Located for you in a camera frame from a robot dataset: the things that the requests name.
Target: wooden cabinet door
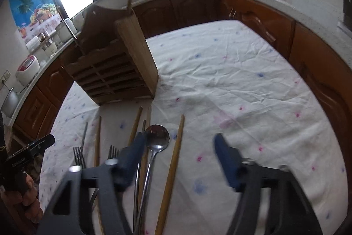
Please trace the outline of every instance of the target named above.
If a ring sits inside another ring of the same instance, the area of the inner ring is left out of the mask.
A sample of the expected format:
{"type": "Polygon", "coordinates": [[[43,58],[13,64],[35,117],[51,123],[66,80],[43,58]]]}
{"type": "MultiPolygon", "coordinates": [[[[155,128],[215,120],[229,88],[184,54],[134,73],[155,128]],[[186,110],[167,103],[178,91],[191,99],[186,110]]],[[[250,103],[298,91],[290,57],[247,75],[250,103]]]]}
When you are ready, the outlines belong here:
{"type": "Polygon", "coordinates": [[[73,79],[56,59],[40,77],[36,86],[58,109],[61,107],[68,91],[73,84],[73,79]]]}
{"type": "Polygon", "coordinates": [[[214,0],[171,0],[179,28],[217,19],[214,0]]]}
{"type": "Polygon", "coordinates": [[[352,71],[313,32],[296,25],[289,62],[323,107],[344,157],[348,199],[352,199],[352,71]]]}
{"type": "Polygon", "coordinates": [[[59,109],[57,107],[55,107],[53,104],[51,104],[48,112],[45,115],[43,123],[39,129],[39,132],[37,135],[38,139],[50,134],[58,112],[59,112],[59,109]]]}
{"type": "Polygon", "coordinates": [[[295,21],[253,0],[215,0],[218,19],[236,19],[289,58],[295,21]]]}
{"type": "Polygon", "coordinates": [[[170,0],[154,0],[133,8],[145,38],[178,29],[170,0]]]}
{"type": "Polygon", "coordinates": [[[29,93],[15,121],[22,131],[36,139],[51,102],[35,86],[29,93]]]}

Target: spoon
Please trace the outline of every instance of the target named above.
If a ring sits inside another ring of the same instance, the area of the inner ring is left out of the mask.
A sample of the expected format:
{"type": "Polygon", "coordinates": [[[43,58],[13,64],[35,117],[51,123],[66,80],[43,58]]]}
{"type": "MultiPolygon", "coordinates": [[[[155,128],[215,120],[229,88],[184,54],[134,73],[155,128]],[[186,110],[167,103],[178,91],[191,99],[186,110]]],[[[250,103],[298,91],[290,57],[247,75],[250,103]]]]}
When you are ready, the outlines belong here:
{"type": "Polygon", "coordinates": [[[145,177],[142,198],[140,201],[140,207],[139,207],[138,216],[136,220],[136,226],[135,226],[135,229],[133,230],[133,235],[139,234],[140,220],[144,212],[145,198],[146,198],[146,194],[149,186],[149,177],[150,177],[151,167],[154,162],[155,156],[158,152],[161,152],[162,150],[167,148],[170,140],[168,130],[161,125],[149,126],[145,130],[145,136],[147,137],[147,148],[151,151],[152,156],[150,157],[150,161],[148,164],[147,175],[145,177]]]}

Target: white tablecloth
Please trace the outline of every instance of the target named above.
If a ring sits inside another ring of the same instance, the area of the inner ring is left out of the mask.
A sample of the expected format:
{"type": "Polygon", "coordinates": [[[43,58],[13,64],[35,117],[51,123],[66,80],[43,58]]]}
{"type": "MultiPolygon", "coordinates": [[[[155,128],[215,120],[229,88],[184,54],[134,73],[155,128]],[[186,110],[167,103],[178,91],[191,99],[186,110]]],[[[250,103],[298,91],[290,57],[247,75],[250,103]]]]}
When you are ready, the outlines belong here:
{"type": "MultiPolygon", "coordinates": [[[[152,124],[170,133],[169,147],[154,165],[146,234],[156,227],[181,114],[185,114],[180,160],[164,234],[225,234],[240,194],[228,187],[213,150],[223,133],[231,146],[260,165],[288,165],[310,199],[324,234],[333,234],[347,213],[343,157],[330,123],[297,72],[267,42],[238,21],[218,21],[147,39],[160,79],[152,124]]],[[[150,100],[98,107],[75,83],[68,93],[45,152],[39,200],[45,208],[73,164],[73,146],[84,145],[93,166],[98,115],[103,118],[101,162],[111,144],[126,145],[140,105],[150,100]]],[[[268,192],[263,191],[257,234],[263,232],[268,192]]],[[[124,194],[132,222],[133,187],[124,194]]]]}

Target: metal screw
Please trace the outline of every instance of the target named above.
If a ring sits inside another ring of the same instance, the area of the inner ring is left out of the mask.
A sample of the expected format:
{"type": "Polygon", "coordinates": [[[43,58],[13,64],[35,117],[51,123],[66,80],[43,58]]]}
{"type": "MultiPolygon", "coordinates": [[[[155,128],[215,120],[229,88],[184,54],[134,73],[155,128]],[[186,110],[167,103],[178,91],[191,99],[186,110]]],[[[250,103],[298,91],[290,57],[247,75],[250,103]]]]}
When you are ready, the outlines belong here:
{"type": "Polygon", "coordinates": [[[107,159],[105,161],[105,164],[108,166],[113,166],[113,165],[116,165],[118,162],[119,162],[118,159],[107,159]]]}
{"type": "Polygon", "coordinates": [[[68,170],[69,170],[70,172],[78,172],[78,171],[80,171],[81,169],[82,169],[81,166],[71,166],[68,170]]]}
{"type": "Polygon", "coordinates": [[[256,162],[255,162],[253,159],[243,159],[242,163],[243,163],[244,165],[252,166],[252,165],[254,165],[256,162]]]}
{"type": "Polygon", "coordinates": [[[287,165],[280,165],[279,170],[281,170],[283,172],[289,172],[290,168],[287,165]]]}

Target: wooden box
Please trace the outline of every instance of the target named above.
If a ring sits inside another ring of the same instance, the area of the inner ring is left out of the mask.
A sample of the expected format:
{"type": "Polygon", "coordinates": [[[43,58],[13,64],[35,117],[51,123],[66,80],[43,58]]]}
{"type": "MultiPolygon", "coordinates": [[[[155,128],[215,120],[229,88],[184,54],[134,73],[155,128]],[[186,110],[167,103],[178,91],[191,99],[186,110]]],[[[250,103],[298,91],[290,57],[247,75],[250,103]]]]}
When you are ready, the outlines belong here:
{"type": "Polygon", "coordinates": [[[78,44],[60,59],[98,105],[154,98],[158,70],[133,11],[92,6],[78,44]]]}

